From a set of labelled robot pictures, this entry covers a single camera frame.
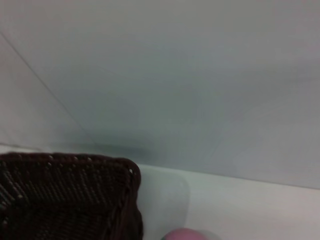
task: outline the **white surface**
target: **white surface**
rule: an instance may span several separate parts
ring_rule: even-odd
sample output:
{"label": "white surface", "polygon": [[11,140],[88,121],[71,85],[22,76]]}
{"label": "white surface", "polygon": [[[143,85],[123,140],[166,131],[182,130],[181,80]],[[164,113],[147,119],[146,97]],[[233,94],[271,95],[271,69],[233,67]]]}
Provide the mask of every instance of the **white surface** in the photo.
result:
{"label": "white surface", "polygon": [[187,227],[209,240],[318,240],[320,190],[140,165],[144,240]]}
{"label": "white surface", "polygon": [[[19,104],[1,87],[15,111],[1,120],[15,142],[320,188],[319,12],[316,0],[0,0],[0,31],[89,136],[41,87]],[[20,91],[38,84],[16,61]]]}

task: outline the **white wall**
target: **white wall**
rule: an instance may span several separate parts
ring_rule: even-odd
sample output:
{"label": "white wall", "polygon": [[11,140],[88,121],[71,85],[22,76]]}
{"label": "white wall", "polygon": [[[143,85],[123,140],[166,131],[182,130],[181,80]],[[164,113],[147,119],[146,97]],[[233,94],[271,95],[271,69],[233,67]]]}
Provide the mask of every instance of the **white wall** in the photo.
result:
{"label": "white wall", "polygon": [[0,144],[46,149],[92,140],[0,35]]}
{"label": "white wall", "polygon": [[0,0],[0,30],[106,154],[320,188],[319,12],[314,0]]}

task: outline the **wicker basket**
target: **wicker basket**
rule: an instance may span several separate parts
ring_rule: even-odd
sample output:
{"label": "wicker basket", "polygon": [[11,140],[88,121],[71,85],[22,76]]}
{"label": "wicker basket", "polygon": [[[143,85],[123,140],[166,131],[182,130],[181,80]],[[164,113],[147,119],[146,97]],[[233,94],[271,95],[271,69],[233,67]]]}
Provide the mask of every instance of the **wicker basket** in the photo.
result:
{"label": "wicker basket", "polygon": [[125,158],[0,155],[0,239],[142,240],[140,181]]}

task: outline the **woven texture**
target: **woven texture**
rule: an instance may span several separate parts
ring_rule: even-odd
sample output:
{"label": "woven texture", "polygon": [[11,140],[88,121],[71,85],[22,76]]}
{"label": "woven texture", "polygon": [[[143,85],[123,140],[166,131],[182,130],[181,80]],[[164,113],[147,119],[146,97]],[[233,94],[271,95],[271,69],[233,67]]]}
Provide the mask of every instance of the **woven texture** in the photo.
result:
{"label": "woven texture", "polygon": [[0,155],[0,239],[142,240],[140,181],[125,158]]}

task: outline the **pink object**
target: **pink object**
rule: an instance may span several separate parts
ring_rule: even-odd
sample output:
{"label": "pink object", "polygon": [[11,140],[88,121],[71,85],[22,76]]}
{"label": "pink object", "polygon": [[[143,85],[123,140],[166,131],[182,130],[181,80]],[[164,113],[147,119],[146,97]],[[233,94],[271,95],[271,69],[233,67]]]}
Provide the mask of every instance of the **pink object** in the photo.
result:
{"label": "pink object", "polygon": [[162,240],[208,240],[201,233],[189,229],[179,228],[169,232]]}

